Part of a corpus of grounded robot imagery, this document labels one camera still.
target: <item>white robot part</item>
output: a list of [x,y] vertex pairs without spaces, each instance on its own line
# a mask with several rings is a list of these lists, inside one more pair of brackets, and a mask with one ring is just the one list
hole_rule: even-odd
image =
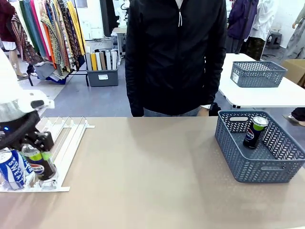
[[127,10],[130,7],[129,0],[119,0],[119,8],[116,9],[116,14],[120,17],[118,20],[119,27],[127,27]]
[[0,50],[0,123],[44,108],[54,108],[54,101],[40,90],[23,90],[7,56]]

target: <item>beige tabletop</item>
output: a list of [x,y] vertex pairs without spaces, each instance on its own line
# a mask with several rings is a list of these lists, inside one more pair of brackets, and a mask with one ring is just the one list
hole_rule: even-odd
[[305,225],[289,184],[234,180],[216,118],[89,118],[67,193],[0,194],[1,229],[285,229]]
[[115,32],[115,33],[127,33],[127,27],[117,27],[117,28],[114,28],[112,32]]

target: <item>gray storage bin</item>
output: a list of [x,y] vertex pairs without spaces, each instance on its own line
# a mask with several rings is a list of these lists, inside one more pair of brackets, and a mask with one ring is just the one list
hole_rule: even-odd
[[[268,119],[269,125],[251,150],[243,141],[255,116]],[[287,183],[305,162],[305,150],[264,111],[220,111],[215,138],[239,182]]]
[[87,71],[87,73],[91,87],[107,87],[119,85],[118,69]]
[[278,87],[286,71],[271,61],[233,62],[231,79],[239,87]]

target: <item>soda can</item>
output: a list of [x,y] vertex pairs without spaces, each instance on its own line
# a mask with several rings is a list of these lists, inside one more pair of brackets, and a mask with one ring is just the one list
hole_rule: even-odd
[[256,116],[252,119],[246,137],[244,138],[243,145],[249,149],[256,149],[259,143],[261,133],[267,128],[268,120]]
[[0,153],[0,172],[11,189],[18,190],[23,188],[23,172],[11,151]]
[[33,172],[33,169],[31,168],[27,160],[17,150],[13,149],[11,150],[11,153],[18,161],[19,167],[21,168],[22,172],[25,173],[25,176],[28,176]]

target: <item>pocari sweat can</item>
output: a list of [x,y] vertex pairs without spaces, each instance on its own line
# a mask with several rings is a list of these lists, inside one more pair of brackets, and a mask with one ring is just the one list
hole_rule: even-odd
[[27,160],[23,156],[21,156],[21,154],[17,150],[11,150],[11,153],[18,161],[19,167],[21,168],[22,172],[25,173],[25,176],[33,172],[33,169],[31,168]]
[[0,173],[7,181],[11,189],[18,190],[23,188],[23,172],[11,151],[0,153]]

